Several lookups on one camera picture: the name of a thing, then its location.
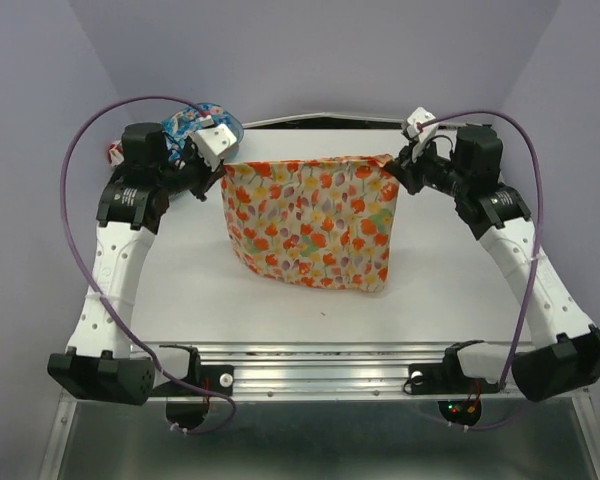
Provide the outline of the orange tulip print skirt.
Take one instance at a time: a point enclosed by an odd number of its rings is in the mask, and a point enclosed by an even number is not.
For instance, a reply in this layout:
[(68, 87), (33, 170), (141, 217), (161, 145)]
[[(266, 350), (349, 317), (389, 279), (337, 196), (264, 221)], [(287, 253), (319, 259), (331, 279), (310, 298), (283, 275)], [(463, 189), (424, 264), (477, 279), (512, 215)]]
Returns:
[(389, 275), (399, 182), (388, 154), (227, 167), (221, 195), (236, 256), (309, 288), (376, 293)]

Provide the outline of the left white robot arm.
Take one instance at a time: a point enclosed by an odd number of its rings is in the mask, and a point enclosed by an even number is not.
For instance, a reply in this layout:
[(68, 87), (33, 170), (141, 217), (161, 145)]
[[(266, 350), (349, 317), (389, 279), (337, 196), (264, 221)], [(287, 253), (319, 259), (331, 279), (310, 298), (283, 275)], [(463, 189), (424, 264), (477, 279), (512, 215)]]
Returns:
[(130, 322), (143, 265), (171, 196), (205, 200), (238, 140), (211, 118), (190, 134), (173, 161), (158, 123), (125, 128), (123, 160), (107, 182), (96, 213), (96, 255), (86, 269), (88, 291), (67, 346), (49, 357), (49, 375), (78, 399), (144, 404), (153, 389), (151, 356), (131, 356)]

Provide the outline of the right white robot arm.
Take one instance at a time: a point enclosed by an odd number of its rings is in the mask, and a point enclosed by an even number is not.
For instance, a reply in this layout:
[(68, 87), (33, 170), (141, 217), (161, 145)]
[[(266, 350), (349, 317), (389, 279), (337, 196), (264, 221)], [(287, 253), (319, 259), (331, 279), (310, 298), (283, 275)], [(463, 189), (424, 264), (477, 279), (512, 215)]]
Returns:
[(446, 348), (438, 363), (412, 365), (412, 395), (462, 393), (472, 383), (498, 392), (508, 382), (532, 402), (600, 378), (600, 328), (577, 305), (540, 242), (540, 221), (520, 193), (500, 179), (503, 143), (487, 126), (456, 133), (449, 158), (438, 154), (433, 126), (406, 126), (406, 146), (386, 165), (411, 195), (428, 187), (450, 196), (458, 217), (491, 256), (520, 305), (514, 328), (529, 329), (532, 349), (469, 340)]

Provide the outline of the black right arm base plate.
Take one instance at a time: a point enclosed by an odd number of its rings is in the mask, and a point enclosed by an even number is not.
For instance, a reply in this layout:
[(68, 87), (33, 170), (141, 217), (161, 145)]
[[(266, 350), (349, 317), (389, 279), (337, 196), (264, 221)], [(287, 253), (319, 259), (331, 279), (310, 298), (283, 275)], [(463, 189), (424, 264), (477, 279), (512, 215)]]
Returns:
[(476, 392), (480, 387), (483, 394), (495, 394), (500, 391), (496, 384), (485, 379), (465, 376), (459, 368), (446, 368), (442, 363), (410, 364), (408, 377), (402, 386), (408, 395), (454, 395)]

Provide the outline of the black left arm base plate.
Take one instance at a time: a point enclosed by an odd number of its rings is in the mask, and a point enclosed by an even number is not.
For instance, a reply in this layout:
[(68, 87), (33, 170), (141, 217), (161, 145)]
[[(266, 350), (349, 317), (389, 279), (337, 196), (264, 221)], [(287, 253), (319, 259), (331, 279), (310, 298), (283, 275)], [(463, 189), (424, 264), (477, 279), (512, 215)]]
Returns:
[[(188, 373), (183, 381), (200, 389), (232, 396), (234, 373), (235, 368), (229, 364), (202, 365), (199, 373)], [(195, 393), (173, 381), (167, 381), (156, 386), (150, 394), (151, 398), (185, 396), (195, 396)]]

